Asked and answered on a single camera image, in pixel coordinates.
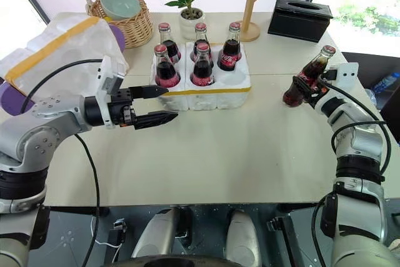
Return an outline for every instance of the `white foam tray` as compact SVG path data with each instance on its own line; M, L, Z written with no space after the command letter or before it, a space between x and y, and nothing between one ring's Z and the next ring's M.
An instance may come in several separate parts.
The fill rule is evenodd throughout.
M181 76L181 81L175 87L169 88L167 94L159 97L162 105L172 111L234 109L242 106L251 88L249 66L243 44L241 44L242 58L236 63L234 71L223 71L218 67L218 54L223 45L211 45L214 84L205 87L196 86L190 80L194 69L194 62L190 58L193 44L193 42L188 42L186 45L178 45L182 58L175 64L175 68ZM154 56L151 84L156 84L155 77L156 57Z

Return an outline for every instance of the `black tissue box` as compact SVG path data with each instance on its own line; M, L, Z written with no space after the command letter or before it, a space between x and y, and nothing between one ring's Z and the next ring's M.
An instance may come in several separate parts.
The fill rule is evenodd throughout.
M318 42L333 18L329 6L302 0L276 0L268 33Z

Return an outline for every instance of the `cola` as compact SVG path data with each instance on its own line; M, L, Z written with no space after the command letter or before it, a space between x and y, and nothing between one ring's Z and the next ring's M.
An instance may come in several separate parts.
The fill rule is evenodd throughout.
M181 53L172 37L170 25L165 22L160 23L158 24L158 30L160 32L161 44L164 44L167 47L168 56L171 62L176 64L181 59Z
M197 23L196 26L194 27L194 30L196 32L196 40L193 45L193 50L190 53L190 58L192 59L192 61L196 62L198 56L198 45L201 43L206 43L210 49L211 47L210 44L208 43L206 24L202 22ZM213 58L211 56L211 50L209 52L209 58L211 67L213 67L214 63L213 63Z
M325 45L321 49L321 52L307 65L305 65L301 72L296 76L300 77L304 82L306 82L310 88L314 88L318 77L324 72L326 66L328 65L329 59L335 54L335 52L335 47ZM283 94L283 101L291 108L302 104L303 99L303 94L298 90L294 83L292 83L290 88Z
M175 87L181 80L172 64L167 47L163 44L157 45L154 48L156 55L156 83L164 88Z
M218 66L224 71L234 71L236 62L241 58L239 33L240 24L231 23L229 35L218 56Z
M210 47L207 43L197 46L197 60L194 64L191 81L196 86L204 87L214 83L213 68L209 60Z

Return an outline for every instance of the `wooden coat rack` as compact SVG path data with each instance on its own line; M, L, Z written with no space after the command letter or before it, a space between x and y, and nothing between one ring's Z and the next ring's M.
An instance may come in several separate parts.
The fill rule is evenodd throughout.
M244 10L243 21L241 23L240 39L244 42L250 42L257 39L260 36L260 27L251 22L251 14L253 13L254 3L257 0L247 0L246 8Z

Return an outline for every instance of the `white flower pot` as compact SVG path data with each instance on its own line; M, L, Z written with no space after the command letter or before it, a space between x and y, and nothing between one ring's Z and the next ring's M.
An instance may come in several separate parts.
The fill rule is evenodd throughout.
M179 13L179 27L181 28L181 35L187 40L192 40L194 41L196 39L196 32L194 31L194 27L197 23L199 22L204 22L206 20L206 15L203 11L202 16L198 19L195 20L188 20L182 17L182 12L185 9L183 9Z

